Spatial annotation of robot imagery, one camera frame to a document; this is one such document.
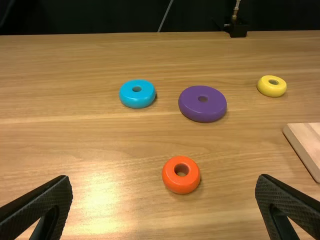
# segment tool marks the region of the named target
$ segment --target orange ring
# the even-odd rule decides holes
[[[185,176],[179,176],[177,173],[184,173]],[[197,164],[186,156],[174,156],[162,169],[164,185],[176,194],[191,193],[198,187],[200,179]]]

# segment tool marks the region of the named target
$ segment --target ring hole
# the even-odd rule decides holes
[[[176,165],[174,167],[174,172],[175,174],[177,174],[178,176],[180,177],[184,177],[186,175],[188,175],[189,173],[189,168],[187,165],[183,164],[183,163],[180,163],[178,165]]]
[[[269,83],[272,84],[272,85],[278,85],[279,84],[279,82],[277,80],[274,80],[274,79],[270,79]]]
[[[140,86],[135,86],[135,87],[133,87],[132,88],[132,91],[134,91],[134,92],[140,92],[141,91],[141,87]]]
[[[200,96],[200,97],[198,97],[198,100],[199,100],[200,102],[202,102],[202,103],[205,103],[205,102],[208,101],[208,98],[207,98],[206,96]]]

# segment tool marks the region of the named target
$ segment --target wooden table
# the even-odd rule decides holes
[[[0,205],[68,175],[62,240],[269,239],[255,199],[260,174],[320,200],[282,133],[319,121],[319,42],[320,31],[0,36]],[[264,75],[285,79],[286,94],[259,93]],[[118,97],[137,78],[157,90],[144,109]],[[178,97],[192,85],[220,90],[226,116],[185,118]],[[200,168],[191,194],[162,182],[176,155]]]

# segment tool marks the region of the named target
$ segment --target blue ring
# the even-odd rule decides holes
[[[119,91],[119,98],[123,105],[132,109],[142,109],[149,106],[155,97],[154,85],[143,79],[127,81]]]

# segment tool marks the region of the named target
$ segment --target metal rod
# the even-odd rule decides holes
[[[231,17],[231,21],[233,23],[236,22],[237,20],[237,14],[238,14],[238,11],[239,11],[239,4],[240,4],[241,0],[236,0],[236,3],[235,3],[235,7],[233,9],[233,14],[232,14],[232,17]]]
[[[168,5],[168,7],[167,7],[167,9],[166,9],[166,11],[165,11],[165,14],[164,14],[163,18],[162,18],[162,22],[161,22],[161,24],[160,24],[160,26],[159,26],[159,28],[158,28],[158,33],[160,33],[160,31],[161,31],[161,29],[162,29],[162,26],[163,26],[163,24],[164,24],[164,22],[165,22],[165,20],[166,20],[166,18],[167,18],[168,12],[169,12],[169,10],[170,10],[171,5],[172,5],[173,2],[174,2],[174,0],[170,0],[169,5]]]

